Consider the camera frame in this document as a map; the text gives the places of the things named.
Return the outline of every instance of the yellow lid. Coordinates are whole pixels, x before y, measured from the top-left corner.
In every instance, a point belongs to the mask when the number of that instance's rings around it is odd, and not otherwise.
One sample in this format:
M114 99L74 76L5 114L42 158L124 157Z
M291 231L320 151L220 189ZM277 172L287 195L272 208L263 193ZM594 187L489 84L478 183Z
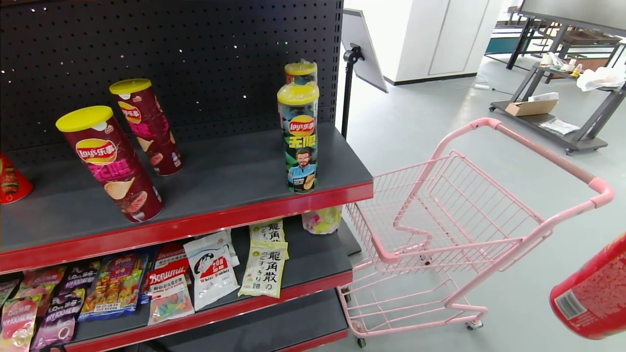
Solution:
M115 95L131 94L150 88L151 86L152 82L146 78L134 78L132 80L124 80L113 83L109 87L109 91Z
M285 65L285 72L289 75L302 76L310 75L317 71L317 64L303 61L301 63L288 63Z
M56 128L61 132L83 131L107 121L111 116L113 110L108 106L89 106L63 115L56 121Z
M276 96L281 104L306 105L319 98L319 89L315 82L308 82L305 85L289 83L284 85Z

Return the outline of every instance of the man illustration on can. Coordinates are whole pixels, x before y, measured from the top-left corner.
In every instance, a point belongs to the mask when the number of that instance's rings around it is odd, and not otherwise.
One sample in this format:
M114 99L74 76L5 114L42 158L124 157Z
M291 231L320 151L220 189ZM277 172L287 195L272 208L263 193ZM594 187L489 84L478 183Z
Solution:
M298 160L298 166L289 169L289 181L291 181L294 186L302 186L302 184L304 184L304 178L315 173L316 166L309 164L310 155L310 151L306 148L298 150L295 154Z

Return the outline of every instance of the red can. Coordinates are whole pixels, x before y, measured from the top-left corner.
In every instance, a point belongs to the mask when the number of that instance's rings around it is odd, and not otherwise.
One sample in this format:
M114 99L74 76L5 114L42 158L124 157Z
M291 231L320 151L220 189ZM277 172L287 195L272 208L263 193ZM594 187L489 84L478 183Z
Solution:
M152 91L152 82L144 78L113 83L109 90L115 94L130 129L148 155L159 176L169 176L183 168L170 124Z
M163 210L161 197L108 106L73 111L56 122L76 154L132 222Z
M554 287L550 305L567 328L584 338L626 331L626 233Z
M2 204L17 202L33 190L31 182L13 166L4 152L0 152L0 183Z

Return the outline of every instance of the pink shopping cart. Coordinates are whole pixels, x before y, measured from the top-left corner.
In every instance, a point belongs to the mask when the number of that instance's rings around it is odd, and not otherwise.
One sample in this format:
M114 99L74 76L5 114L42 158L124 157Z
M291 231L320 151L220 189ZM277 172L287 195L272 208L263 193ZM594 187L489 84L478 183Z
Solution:
M450 141L483 126L539 153L599 195L545 220L462 154L452 150L441 156ZM368 258L354 266L352 284L337 290L359 346L365 346L365 337L410 329L482 327L488 309L471 305L468 292L508 269L557 224L612 199L605 181L498 120L482 118L450 133L430 160L377 176L374 198L347 206ZM405 277L418 272L419 280ZM408 296L394 293L416 281L426 288ZM377 290L381 286L387 289Z

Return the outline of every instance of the cardboard box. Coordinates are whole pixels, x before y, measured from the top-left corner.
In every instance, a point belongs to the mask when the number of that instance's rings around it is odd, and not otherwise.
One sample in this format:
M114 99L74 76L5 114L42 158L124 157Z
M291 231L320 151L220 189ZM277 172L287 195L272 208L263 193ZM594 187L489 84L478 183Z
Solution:
M513 116L539 115L550 113L557 103L558 99L509 103L506 107L506 112Z

